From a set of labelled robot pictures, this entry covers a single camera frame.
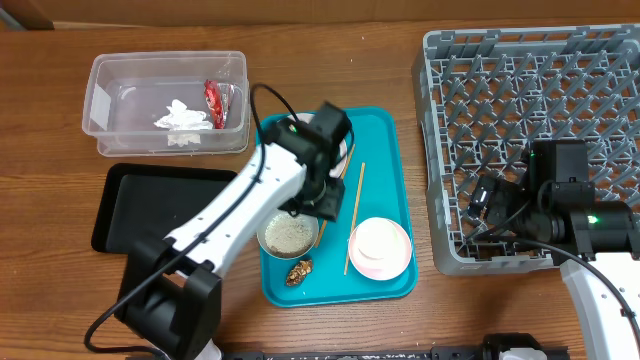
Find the grey bowl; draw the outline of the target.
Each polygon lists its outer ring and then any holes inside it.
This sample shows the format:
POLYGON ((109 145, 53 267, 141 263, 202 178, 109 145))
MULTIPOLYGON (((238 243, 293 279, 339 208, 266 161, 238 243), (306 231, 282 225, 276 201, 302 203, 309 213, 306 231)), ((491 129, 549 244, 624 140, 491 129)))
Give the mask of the grey bowl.
POLYGON ((300 214, 276 210, 259 227, 256 236, 261 248, 270 256, 288 260, 309 252, 319 234, 318 220, 300 214))

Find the red snack wrapper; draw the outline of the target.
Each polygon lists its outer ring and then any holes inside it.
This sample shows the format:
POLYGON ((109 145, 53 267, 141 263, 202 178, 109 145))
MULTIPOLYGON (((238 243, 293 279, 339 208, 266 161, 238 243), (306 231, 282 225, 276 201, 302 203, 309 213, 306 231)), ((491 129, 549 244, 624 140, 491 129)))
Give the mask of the red snack wrapper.
POLYGON ((232 84, 220 83, 214 80, 205 81, 205 100, 215 129, 224 129, 226 127, 234 92, 235 89, 232 84))

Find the white napkin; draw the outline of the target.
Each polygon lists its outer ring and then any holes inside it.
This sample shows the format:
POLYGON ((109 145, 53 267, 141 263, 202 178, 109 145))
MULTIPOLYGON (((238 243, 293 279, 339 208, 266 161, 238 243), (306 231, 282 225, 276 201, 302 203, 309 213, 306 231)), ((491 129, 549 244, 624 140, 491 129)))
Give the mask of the white napkin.
POLYGON ((204 111, 190 110, 178 99, 174 99, 167 110, 169 113, 155 121, 154 125, 170 132, 167 136, 169 146, 200 144, 199 131, 214 129, 214 125, 206 120, 204 111))

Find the cooked white rice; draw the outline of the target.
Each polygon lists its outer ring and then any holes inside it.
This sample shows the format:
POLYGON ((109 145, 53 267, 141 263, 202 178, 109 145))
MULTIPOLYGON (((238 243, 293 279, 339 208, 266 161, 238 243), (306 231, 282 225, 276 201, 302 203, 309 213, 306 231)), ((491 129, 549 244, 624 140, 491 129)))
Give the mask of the cooked white rice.
POLYGON ((264 243, 268 251, 280 258, 293 258, 306 252, 314 243, 314 228, 301 216, 276 215, 267 225, 264 243))

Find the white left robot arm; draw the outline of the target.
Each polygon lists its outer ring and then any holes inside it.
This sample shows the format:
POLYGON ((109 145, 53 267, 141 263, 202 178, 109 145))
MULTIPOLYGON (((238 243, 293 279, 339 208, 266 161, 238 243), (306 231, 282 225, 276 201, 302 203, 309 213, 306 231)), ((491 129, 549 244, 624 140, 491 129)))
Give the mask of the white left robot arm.
POLYGON ((308 122, 284 117, 269 125, 249 163, 211 203, 165 238, 133 244, 116 318, 154 355, 196 358, 219 324, 224 276, 269 216, 338 217, 345 186, 330 172, 352 132, 346 112, 330 103, 308 122))

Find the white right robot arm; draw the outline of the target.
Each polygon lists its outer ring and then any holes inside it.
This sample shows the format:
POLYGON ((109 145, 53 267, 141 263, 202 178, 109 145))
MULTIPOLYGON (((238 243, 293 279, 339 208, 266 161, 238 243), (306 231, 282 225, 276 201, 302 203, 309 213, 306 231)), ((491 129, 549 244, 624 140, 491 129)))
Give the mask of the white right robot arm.
POLYGON ((474 235, 525 251, 548 250, 561 271, 591 359, 639 356, 639 225, 629 205, 600 201, 582 140, 536 140, 518 183, 483 175, 468 213, 474 235))

